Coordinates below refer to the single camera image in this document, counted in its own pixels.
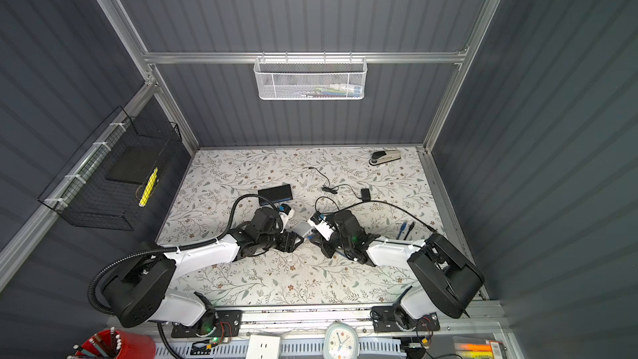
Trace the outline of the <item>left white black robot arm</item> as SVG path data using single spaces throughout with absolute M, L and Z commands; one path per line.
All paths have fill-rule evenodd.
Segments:
M 272 249 L 295 251 L 302 237 L 287 229 L 293 215 L 290 205 L 267 200 L 251 220 L 238 225 L 228 222 L 212 239 L 175 246 L 149 244 L 101 269 L 89 282 L 88 302 L 98 312 L 117 317 L 123 327 L 144 322 L 192 327 L 212 314 L 214 306 L 203 294 L 171 291 L 170 284 L 192 272 Z

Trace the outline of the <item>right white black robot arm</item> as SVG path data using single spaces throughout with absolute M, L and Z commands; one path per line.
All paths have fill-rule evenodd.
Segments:
M 367 233 L 350 210 L 315 213 L 308 223 L 310 241 L 328 258 L 341 252 L 359 264 L 411 272 L 418 285 L 406 289 L 392 306 L 392 322 L 401 330 L 416 329 L 434 313 L 460 318 L 483 287 L 482 272 L 442 234 L 387 239 Z

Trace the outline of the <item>black network switch box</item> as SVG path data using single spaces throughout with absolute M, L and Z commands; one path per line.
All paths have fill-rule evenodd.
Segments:
M 292 186 L 290 184 L 282 184 L 272 188 L 260 189 L 258 196 L 261 206 L 268 205 L 269 202 L 274 204 L 286 202 L 293 199 Z

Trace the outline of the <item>small black adapter with cable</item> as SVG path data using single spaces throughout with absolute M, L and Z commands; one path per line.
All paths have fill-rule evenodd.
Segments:
M 341 188 L 347 188 L 349 189 L 350 192 L 352 192 L 352 194 L 358 200 L 362 202 L 370 202 L 372 200 L 372 194 L 370 190 L 367 188 L 363 188 L 363 189 L 360 189 L 359 191 L 356 191 L 355 188 L 351 186 L 350 184 L 342 183 L 342 184 L 333 185 L 331 184 L 330 179 L 316 167 L 311 166 L 309 167 L 309 170 L 316 171 L 325 180 L 325 183 L 321 188 L 321 191 L 323 192 L 330 193 L 330 194 L 338 194 Z

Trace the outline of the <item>white network switch box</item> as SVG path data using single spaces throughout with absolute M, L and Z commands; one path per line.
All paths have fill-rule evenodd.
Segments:
M 292 228 L 292 232 L 297 234 L 301 239 L 305 239 L 312 233 L 313 227 L 309 222 L 303 221 Z

